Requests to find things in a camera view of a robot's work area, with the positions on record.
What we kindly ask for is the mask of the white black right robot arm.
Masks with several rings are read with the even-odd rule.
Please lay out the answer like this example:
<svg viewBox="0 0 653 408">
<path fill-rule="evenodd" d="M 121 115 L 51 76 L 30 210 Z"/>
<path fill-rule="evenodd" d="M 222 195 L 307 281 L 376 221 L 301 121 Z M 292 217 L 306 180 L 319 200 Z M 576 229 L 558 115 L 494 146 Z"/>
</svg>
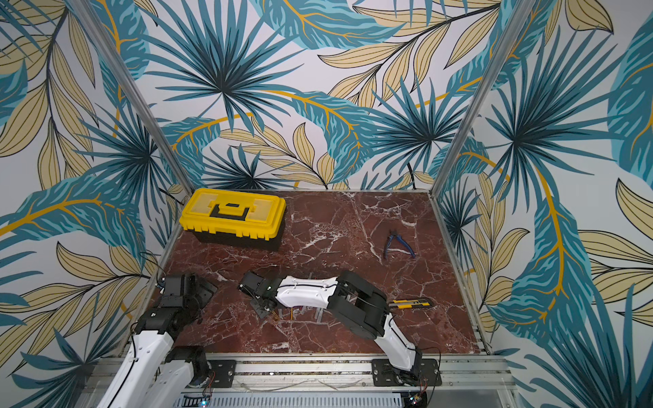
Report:
<svg viewBox="0 0 653 408">
<path fill-rule="evenodd" d="M 307 280 L 291 275 L 265 278 L 249 271 L 238 289 L 252 299 L 260 318 L 280 307 L 324 309 L 355 335 L 374 341 L 396 373 L 419 374 L 422 351 L 397 326 L 386 295 L 354 272 Z"/>
</svg>

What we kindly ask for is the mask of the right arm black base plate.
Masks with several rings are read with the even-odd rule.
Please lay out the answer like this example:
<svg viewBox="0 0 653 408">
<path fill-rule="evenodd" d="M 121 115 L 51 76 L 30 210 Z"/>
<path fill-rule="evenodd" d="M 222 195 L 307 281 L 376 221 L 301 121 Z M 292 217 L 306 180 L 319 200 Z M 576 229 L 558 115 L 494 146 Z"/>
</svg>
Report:
<svg viewBox="0 0 653 408">
<path fill-rule="evenodd" d="M 372 379 L 376 387 L 442 386 L 440 363 L 435 359 L 417 360 L 409 371 L 393 367 L 389 360 L 372 360 Z"/>
</svg>

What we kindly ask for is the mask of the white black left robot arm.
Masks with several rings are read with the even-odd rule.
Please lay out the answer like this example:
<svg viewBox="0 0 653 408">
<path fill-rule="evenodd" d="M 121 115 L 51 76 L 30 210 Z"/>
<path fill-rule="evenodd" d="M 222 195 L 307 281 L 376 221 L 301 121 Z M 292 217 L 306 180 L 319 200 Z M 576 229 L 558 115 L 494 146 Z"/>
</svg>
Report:
<svg viewBox="0 0 653 408">
<path fill-rule="evenodd" d="M 202 346 L 175 341 L 217 292 L 199 275 L 174 275 L 163 294 L 138 319 L 129 351 L 99 402 L 100 407 L 170 407 L 187 387 L 204 388 L 215 378 Z"/>
</svg>

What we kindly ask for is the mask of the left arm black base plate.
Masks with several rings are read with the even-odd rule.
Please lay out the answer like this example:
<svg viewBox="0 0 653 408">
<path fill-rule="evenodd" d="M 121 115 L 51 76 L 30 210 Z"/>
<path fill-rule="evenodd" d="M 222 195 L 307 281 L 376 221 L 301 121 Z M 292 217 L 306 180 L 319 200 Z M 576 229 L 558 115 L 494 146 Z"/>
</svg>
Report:
<svg viewBox="0 0 653 408">
<path fill-rule="evenodd" d="M 236 373 L 235 360 L 208 360 L 194 365 L 190 386 L 196 389 L 230 389 Z"/>
</svg>

